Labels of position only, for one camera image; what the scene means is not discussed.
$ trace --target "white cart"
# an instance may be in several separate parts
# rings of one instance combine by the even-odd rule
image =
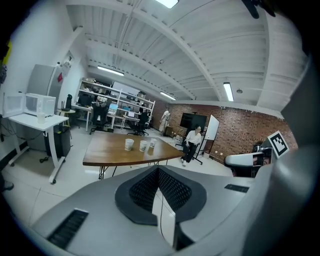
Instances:
[[[43,131],[45,136],[49,136],[50,151],[51,151],[52,160],[54,164],[54,169],[49,177],[49,182],[51,184],[55,184],[56,183],[55,178],[57,176],[57,173],[62,163],[65,161],[65,157],[62,156],[58,161],[56,146],[55,146],[55,138],[54,138],[54,126],[67,121],[69,118],[65,116],[60,116],[60,115],[53,115],[53,116],[46,117],[45,123],[38,123],[38,118],[36,116],[22,113],[22,114],[10,116],[8,117],[8,119],[12,121],[12,126],[15,130],[17,130],[16,123],[18,123],[23,126],[27,126],[27,127],[37,129],[39,131]],[[14,166],[14,162],[29,148],[28,146],[26,146],[23,150],[20,150],[17,136],[13,136],[13,141],[14,141],[14,147],[17,154],[9,161],[9,164],[11,166]]]

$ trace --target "black tv screen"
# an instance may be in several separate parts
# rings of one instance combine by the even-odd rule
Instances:
[[[181,122],[180,122],[180,126],[185,127],[185,128],[189,128],[192,123],[192,118],[193,118],[192,116],[194,116],[194,115],[189,114],[189,113],[183,113],[182,118],[181,118]]]
[[[187,129],[195,129],[196,125],[203,131],[206,125],[207,117],[205,115],[183,113],[180,126]]]

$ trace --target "whiteboard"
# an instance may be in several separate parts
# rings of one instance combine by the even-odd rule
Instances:
[[[218,127],[219,121],[213,115],[211,115],[204,139],[213,141],[216,138]]]

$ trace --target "vent grille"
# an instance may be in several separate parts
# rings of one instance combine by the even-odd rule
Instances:
[[[233,184],[228,184],[224,187],[227,190],[233,190],[233,191],[238,191],[242,193],[247,193],[249,188],[247,186],[238,186],[238,185],[233,185]]]
[[[84,223],[88,212],[75,209],[48,237],[48,241],[65,249]]]

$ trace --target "computer tower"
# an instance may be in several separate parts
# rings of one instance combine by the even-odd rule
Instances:
[[[54,144],[57,158],[66,157],[70,151],[70,128],[68,126],[56,125],[53,128]],[[44,137],[46,154],[51,156],[49,138]]]

